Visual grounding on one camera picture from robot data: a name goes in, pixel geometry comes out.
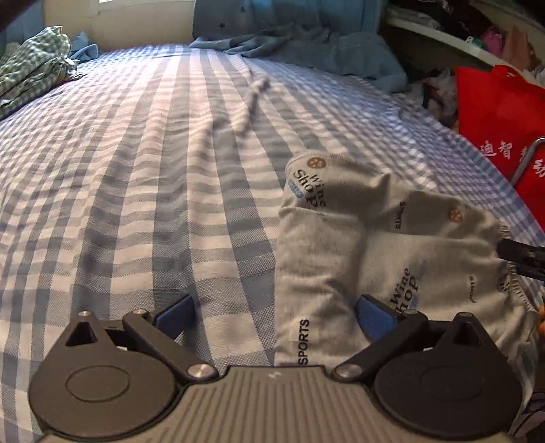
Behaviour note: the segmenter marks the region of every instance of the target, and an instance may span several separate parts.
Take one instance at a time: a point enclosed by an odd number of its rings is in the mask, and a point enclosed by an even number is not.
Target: green checkered cloth
[[[45,28],[0,58],[0,121],[76,74],[71,43],[61,26]]]

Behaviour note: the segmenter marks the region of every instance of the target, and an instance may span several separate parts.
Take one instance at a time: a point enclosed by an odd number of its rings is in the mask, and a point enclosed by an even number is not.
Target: plaid fabric
[[[70,48],[62,27],[55,26],[4,54],[0,59],[0,120],[74,75]]]
[[[182,46],[100,57],[0,123],[0,441],[40,435],[29,379],[79,311],[198,305],[179,338],[224,370],[273,362],[284,167],[347,154],[543,232],[512,187],[423,109],[369,83]],[[536,305],[540,287],[525,280]],[[535,356],[521,358],[531,388]]]

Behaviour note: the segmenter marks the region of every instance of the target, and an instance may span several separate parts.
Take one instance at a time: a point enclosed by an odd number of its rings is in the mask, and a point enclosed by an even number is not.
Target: triangular hole
[[[80,346],[96,343],[96,335],[88,322],[78,323],[74,332],[66,341],[67,346]]]

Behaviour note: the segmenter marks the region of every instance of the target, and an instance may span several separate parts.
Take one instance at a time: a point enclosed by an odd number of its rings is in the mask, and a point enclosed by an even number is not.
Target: ribbed gray panel
[[[392,423],[367,390],[320,368],[232,368],[191,386],[159,425],[123,443],[437,443]],[[509,443],[502,434],[479,443]],[[66,443],[45,437],[43,443]]]

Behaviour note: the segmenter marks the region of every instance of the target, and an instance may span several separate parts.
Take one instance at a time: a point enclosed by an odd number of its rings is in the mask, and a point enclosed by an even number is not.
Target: orange circular print
[[[464,214],[458,208],[450,208],[449,219],[454,223],[461,223],[464,220]]]
[[[311,157],[308,159],[307,165],[313,169],[323,169],[325,168],[325,160],[322,157]]]

